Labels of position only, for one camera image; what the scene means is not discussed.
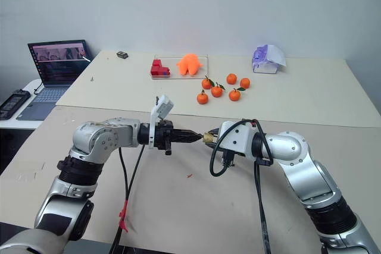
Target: red cable tie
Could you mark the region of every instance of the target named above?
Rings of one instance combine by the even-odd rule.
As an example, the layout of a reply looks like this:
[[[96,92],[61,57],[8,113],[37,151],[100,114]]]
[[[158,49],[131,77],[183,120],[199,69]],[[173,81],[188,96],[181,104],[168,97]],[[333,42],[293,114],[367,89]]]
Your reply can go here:
[[[127,205],[128,205],[128,202],[129,202],[128,200],[124,201],[123,209],[121,210],[121,212],[119,212],[119,217],[120,217],[119,227],[121,229],[124,229],[126,232],[129,232],[129,230],[127,229],[127,225],[124,222],[124,219],[126,218],[126,214],[127,214]]]

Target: gray floor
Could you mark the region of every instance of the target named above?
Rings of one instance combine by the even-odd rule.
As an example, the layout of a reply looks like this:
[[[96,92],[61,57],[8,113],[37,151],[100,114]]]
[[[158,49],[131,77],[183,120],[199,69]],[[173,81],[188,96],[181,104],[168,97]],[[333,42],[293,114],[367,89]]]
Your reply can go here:
[[[0,174],[11,162],[14,155],[25,142],[25,140],[33,133],[33,130],[16,130],[16,129],[0,129]],[[13,235],[25,230],[26,228],[1,223],[0,222],[0,245],[6,242]],[[64,254],[107,254],[111,245],[108,243],[95,242],[85,239],[78,241],[70,241],[64,251]],[[163,252],[149,251],[144,249],[129,250],[119,246],[114,254],[166,254]]]

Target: laptop screen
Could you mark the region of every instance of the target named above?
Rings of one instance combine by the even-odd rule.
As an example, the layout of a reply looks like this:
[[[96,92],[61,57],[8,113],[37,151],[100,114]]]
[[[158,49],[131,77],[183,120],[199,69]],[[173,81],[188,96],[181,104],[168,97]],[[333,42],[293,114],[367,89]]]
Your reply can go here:
[[[44,86],[72,84],[92,60],[84,40],[31,43],[28,47]]]

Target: laptop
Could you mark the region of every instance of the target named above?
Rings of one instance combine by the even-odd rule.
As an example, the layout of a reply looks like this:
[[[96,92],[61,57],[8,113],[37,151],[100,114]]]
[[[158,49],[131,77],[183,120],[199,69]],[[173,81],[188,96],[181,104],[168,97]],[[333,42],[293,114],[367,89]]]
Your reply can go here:
[[[16,118],[44,120],[92,61],[85,40],[28,44],[44,88]]]

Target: table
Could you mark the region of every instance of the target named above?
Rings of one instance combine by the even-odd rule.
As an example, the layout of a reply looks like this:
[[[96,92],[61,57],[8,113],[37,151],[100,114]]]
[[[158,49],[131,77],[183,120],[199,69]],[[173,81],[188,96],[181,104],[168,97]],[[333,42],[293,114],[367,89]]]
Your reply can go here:
[[[18,115],[23,112],[25,107],[28,106],[29,103],[31,103],[32,100],[36,97],[36,95],[33,93],[35,89],[41,84],[41,79],[32,80],[30,83],[28,83],[23,90],[26,90],[30,92],[30,98],[28,98],[27,101],[15,112],[15,114],[8,120],[1,120],[0,121],[0,128],[5,129],[37,129],[42,121],[24,121],[24,120],[17,120],[16,118]],[[38,92],[43,89],[43,85],[39,88]]]
[[[342,59],[288,58],[278,74],[254,74],[251,57],[209,55],[209,77],[226,84],[229,73],[249,77],[252,86],[238,102],[227,94],[199,105],[201,80],[152,80],[154,54],[101,51],[57,105],[150,111],[163,93],[173,102],[172,114],[245,117],[259,120],[332,126],[381,127],[381,116]]]
[[[84,121],[112,117],[147,122],[146,112],[56,106],[19,150],[0,177],[0,220],[32,227],[57,170],[70,149],[73,131]],[[224,118],[169,115],[175,128],[203,132]],[[351,208],[381,245],[379,127],[337,127],[262,121],[267,133],[292,130],[302,134],[314,159],[330,171]],[[139,148],[124,148],[128,175]],[[129,233],[121,242],[133,247],[176,254],[262,253],[258,199],[253,166],[237,157],[225,175],[209,174],[211,149],[196,142],[173,144],[172,156],[145,150],[129,202]],[[320,253],[320,242],[303,207],[288,187],[281,168],[261,168],[263,204],[274,253]],[[84,238],[110,243],[123,206],[123,172],[117,152],[111,154],[98,180],[92,219]]]

